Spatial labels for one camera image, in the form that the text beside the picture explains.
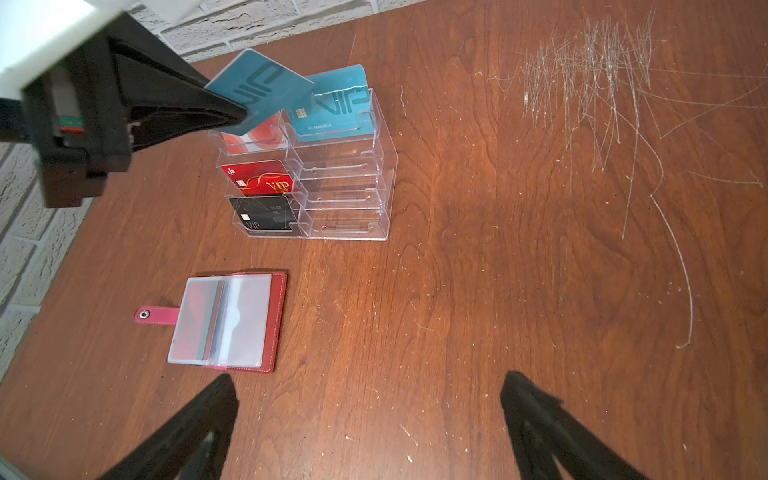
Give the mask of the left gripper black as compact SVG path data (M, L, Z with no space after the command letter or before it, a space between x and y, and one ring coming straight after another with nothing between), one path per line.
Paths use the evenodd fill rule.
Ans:
M22 89L48 208L102 195L109 174L128 170L132 152L245 119L242 105L208 90L205 76L130 15L106 35Z

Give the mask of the clear acrylic card display stand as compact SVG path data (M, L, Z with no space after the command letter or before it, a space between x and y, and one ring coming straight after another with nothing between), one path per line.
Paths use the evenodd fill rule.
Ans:
M252 238L387 240L398 156L377 96L370 94L375 125L372 135L301 143L290 131L287 114L282 113L282 129L288 140L285 150L230 155L222 132L209 132L208 138L218 151L216 167L226 179L224 197L232 210L232 224ZM267 160L280 160L294 180L293 190L280 194L289 198L296 214L290 230L249 231L229 202L234 197L256 196L244 196L220 167Z

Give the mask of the red leather card wallet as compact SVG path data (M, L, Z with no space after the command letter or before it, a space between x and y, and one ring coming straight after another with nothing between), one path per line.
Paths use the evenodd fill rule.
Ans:
M134 321L174 328L167 361L217 370L274 370L288 275L196 276L178 307L141 306Z

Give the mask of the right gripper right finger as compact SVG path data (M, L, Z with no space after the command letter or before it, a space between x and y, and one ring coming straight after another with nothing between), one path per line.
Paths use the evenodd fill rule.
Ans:
M500 401L523 479L645 477L521 372L506 374Z

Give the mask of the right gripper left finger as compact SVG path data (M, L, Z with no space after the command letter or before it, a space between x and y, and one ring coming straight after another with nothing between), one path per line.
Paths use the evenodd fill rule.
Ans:
M221 374L103 479L219 479L239 408L234 382Z

